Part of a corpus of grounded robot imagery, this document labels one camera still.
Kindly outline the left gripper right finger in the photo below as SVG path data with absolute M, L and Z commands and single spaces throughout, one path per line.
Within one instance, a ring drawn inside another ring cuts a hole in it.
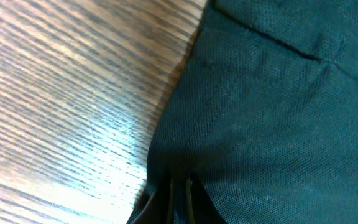
M 189 224 L 227 224 L 196 177 L 186 179 L 185 195 Z

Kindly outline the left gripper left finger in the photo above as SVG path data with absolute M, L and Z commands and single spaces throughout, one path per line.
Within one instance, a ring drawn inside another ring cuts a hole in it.
M 174 196 L 174 180 L 164 180 L 131 224 L 173 224 Z

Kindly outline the black t-shirt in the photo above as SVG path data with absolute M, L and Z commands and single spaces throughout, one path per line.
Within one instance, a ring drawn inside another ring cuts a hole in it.
M 147 183 L 188 223 L 196 177 L 227 223 L 358 223 L 358 0 L 213 0 L 154 132 Z

